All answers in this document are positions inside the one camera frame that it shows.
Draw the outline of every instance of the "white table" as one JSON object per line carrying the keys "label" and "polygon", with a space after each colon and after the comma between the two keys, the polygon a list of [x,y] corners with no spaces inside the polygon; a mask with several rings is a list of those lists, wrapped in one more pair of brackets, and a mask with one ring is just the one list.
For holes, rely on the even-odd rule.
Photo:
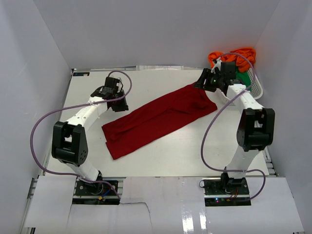
{"label": "white table", "polygon": [[[88,101],[90,94],[105,82],[108,72],[94,71],[87,77],[72,77],[64,106],[72,106]],[[125,176],[218,176],[219,172],[208,169],[200,159],[200,145],[204,132],[216,112],[202,117],[187,126],[168,134],[118,160],[113,160],[106,147],[106,140],[101,129],[103,124],[127,115],[140,106],[187,84],[195,82],[201,70],[185,71],[128,71],[133,81],[133,88],[126,100],[129,111],[104,113],[86,133],[89,154],[88,159],[102,172],[104,177]],[[124,90],[129,82],[122,74]],[[215,93],[208,97],[223,105]],[[62,113],[61,121],[72,117],[78,109]],[[236,131],[240,113],[235,107],[228,107],[217,119],[209,132],[204,155],[213,167],[224,168],[232,159],[237,148]],[[268,173],[262,153],[253,160],[249,169],[261,169]],[[71,169],[50,157],[48,169],[58,172],[71,172]]]}

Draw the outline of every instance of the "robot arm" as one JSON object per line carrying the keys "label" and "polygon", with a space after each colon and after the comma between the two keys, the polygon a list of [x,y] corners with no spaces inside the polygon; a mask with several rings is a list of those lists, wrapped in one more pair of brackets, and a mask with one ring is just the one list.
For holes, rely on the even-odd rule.
{"label": "robot arm", "polygon": [[124,95],[119,79],[107,77],[104,86],[97,88],[89,98],[90,106],[80,109],[65,122],[58,121],[53,127],[52,157],[69,166],[76,174],[89,180],[101,179],[98,171],[87,159],[86,131],[108,108],[113,111],[129,110],[125,98],[119,101],[92,104],[103,99],[115,99]]}
{"label": "robot arm", "polygon": [[[215,92],[220,89],[229,99],[246,89],[246,86],[235,77],[235,62],[215,61],[214,70],[204,69],[194,87]],[[236,133],[238,147],[227,170],[248,170],[259,151],[273,141],[273,109],[266,109],[250,94],[244,92],[236,100],[235,106],[241,113]],[[227,184],[241,184],[245,173],[228,172]]]}

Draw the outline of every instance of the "white laundry basket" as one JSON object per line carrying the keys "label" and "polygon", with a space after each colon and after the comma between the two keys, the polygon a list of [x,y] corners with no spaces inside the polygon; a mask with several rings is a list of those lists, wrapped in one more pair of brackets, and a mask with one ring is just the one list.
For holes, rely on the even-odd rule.
{"label": "white laundry basket", "polygon": [[[249,78],[251,80],[251,82],[253,82],[254,77],[253,77],[253,70],[251,68],[249,68],[249,70],[247,71]],[[220,97],[221,101],[226,104],[227,102],[230,101],[230,99],[228,99],[223,92],[221,92],[219,89],[217,89],[216,91],[218,93],[218,96]],[[257,75],[255,74],[255,83],[254,85],[251,87],[250,89],[250,94],[253,96],[254,99],[259,99],[261,98],[262,94],[263,94],[263,89],[262,86],[258,80]]]}

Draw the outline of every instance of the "green cloth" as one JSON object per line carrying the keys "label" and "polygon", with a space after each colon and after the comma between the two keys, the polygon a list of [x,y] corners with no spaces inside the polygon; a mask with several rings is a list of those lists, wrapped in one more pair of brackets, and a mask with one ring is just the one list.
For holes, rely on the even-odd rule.
{"label": "green cloth", "polygon": [[251,81],[247,72],[239,72],[238,68],[236,69],[236,79],[241,80],[245,83],[246,87],[251,85]]}

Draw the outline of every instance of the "red cloth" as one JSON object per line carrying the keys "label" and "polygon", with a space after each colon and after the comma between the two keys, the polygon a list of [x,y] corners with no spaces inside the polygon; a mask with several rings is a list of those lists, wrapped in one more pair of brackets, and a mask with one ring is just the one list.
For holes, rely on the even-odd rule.
{"label": "red cloth", "polygon": [[107,148],[118,159],[216,109],[205,91],[187,85],[103,125]]}

